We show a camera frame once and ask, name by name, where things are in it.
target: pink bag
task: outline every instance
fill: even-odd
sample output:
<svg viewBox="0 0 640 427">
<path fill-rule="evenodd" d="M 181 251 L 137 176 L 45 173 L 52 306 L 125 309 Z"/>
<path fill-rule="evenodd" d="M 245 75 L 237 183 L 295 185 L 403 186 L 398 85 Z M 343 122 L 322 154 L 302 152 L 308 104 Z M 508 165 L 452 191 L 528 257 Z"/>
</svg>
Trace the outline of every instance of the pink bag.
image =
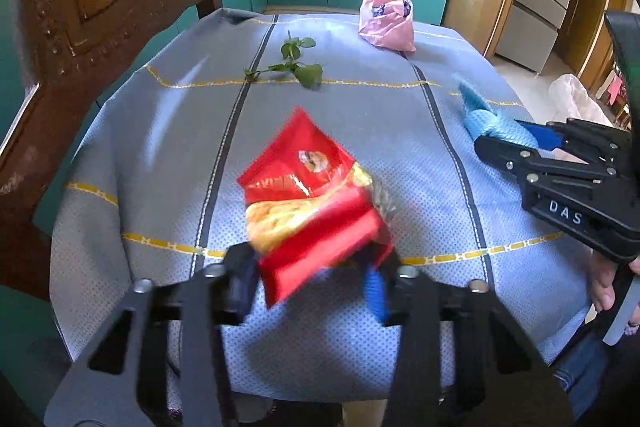
<svg viewBox="0 0 640 427">
<path fill-rule="evenodd" d="M 374 46 L 414 52 L 414 4 L 410 0 L 362 0 L 358 33 Z"/>
</svg>

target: chair backrest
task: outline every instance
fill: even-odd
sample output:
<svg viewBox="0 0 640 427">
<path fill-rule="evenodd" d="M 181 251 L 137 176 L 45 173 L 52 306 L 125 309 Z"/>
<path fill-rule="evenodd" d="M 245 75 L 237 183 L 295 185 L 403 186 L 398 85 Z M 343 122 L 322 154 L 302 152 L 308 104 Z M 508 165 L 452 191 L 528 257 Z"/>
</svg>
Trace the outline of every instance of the chair backrest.
<svg viewBox="0 0 640 427">
<path fill-rule="evenodd" d="M 32 224 L 91 103 L 189 6 L 220 0 L 19 0 L 30 74 L 0 146 L 0 284 L 48 298 L 50 239 Z"/>
</svg>

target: metal bolt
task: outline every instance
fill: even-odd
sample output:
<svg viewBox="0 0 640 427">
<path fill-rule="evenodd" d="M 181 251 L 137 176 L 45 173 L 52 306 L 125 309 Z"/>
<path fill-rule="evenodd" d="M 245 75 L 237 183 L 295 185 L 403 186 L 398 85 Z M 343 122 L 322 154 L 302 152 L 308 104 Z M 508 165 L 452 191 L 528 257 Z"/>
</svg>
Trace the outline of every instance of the metal bolt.
<svg viewBox="0 0 640 427">
<path fill-rule="evenodd" d="M 226 273 L 226 268 L 223 264 L 209 264 L 204 269 L 204 277 L 222 277 Z"/>
<path fill-rule="evenodd" d="M 487 293 L 489 291 L 489 285 L 482 279 L 473 279 L 469 281 L 467 286 L 473 293 Z"/>
<path fill-rule="evenodd" d="M 151 279 L 138 279 L 133 285 L 135 293 L 149 293 L 154 288 L 154 282 Z"/>
<path fill-rule="evenodd" d="M 415 266 L 403 265 L 398 268 L 396 275 L 400 279 L 415 279 L 418 277 L 418 269 Z"/>
</svg>

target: red food packet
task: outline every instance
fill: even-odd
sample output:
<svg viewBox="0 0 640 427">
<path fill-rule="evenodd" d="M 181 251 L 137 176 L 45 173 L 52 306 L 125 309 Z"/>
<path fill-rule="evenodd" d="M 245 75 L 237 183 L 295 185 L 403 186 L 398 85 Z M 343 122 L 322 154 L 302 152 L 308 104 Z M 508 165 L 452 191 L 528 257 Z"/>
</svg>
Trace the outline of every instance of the red food packet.
<svg viewBox="0 0 640 427">
<path fill-rule="evenodd" d="M 381 243 L 376 265 L 392 249 L 373 179 L 301 108 L 238 183 L 268 307 L 370 241 Z"/>
</svg>

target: green plant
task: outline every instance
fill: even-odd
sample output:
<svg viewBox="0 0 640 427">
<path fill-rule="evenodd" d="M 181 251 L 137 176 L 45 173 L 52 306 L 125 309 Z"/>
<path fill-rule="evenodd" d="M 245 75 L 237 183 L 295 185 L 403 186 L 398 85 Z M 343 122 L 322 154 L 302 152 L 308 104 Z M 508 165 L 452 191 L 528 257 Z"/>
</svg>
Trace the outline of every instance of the green plant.
<svg viewBox="0 0 640 427">
<path fill-rule="evenodd" d="M 290 71 L 302 84 L 302 87 L 314 89 L 319 86 L 322 82 L 322 66 L 320 64 L 303 64 L 298 61 L 302 55 L 300 48 L 313 48 L 316 45 L 316 41 L 311 37 L 300 39 L 299 37 L 292 37 L 291 32 L 287 33 L 289 38 L 284 41 L 280 48 L 284 62 L 269 66 L 268 69 L 263 71 L 244 70 L 244 79 L 247 82 L 255 82 L 261 73 L 267 73 L 268 71 Z"/>
</svg>

